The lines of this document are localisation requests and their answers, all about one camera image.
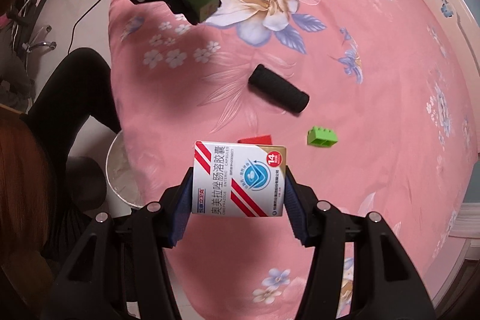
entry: red block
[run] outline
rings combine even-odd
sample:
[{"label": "red block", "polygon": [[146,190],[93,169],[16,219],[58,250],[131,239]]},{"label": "red block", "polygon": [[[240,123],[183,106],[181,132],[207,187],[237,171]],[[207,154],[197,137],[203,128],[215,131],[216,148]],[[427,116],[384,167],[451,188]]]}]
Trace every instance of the red block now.
[{"label": "red block", "polygon": [[237,143],[241,144],[259,144],[259,145],[273,145],[272,144],[272,136],[265,135],[265,136],[258,136],[258,137],[250,137],[248,139],[240,139]]}]

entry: leg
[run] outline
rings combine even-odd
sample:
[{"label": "leg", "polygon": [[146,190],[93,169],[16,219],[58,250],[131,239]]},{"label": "leg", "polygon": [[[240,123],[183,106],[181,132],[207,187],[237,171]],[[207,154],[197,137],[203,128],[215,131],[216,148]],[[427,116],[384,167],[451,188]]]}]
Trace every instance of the leg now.
[{"label": "leg", "polygon": [[115,133],[110,68],[93,49],[80,48],[62,60],[25,118],[54,165],[66,163],[78,131],[92,116]]}]

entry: black foam tube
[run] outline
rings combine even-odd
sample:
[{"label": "black foam tube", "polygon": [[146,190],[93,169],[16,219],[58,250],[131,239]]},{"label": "black foam tube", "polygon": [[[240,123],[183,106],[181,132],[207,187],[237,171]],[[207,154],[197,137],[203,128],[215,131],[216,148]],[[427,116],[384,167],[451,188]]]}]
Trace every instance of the black foam tube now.
[{"label": "black foam tube", "polygon": [[256,67],[248,83],[292,113],[302,112],[310,100],[307,93],[300,91],[263,64]]}]

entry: green cube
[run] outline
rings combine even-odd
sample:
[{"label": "green cube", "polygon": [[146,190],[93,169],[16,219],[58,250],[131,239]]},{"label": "green cube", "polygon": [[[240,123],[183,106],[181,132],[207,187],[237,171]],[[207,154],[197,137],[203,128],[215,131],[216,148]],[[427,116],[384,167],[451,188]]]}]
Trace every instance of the green cube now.
[{"label": "green cube", "polygon": [[332,129],[313,127],[308,131],[308,145],[314,145],[316,147],[331,147],[337,142],[337,135]]},{"label": "green cube", "polygon": [[198,15],[199,22],[204,22],[220,6],[220,0],[187,0]]}]

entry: omeprazole box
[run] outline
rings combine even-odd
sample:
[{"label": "omeprazole box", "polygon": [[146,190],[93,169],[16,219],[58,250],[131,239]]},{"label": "omeprazole box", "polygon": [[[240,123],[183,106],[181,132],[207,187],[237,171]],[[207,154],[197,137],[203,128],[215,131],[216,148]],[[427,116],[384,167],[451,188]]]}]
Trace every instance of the omeprazole box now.
[{"label": "omeprazole box", "polygon": [[281,216],[286,157],[285,147],[197,141],[192,213]]}]

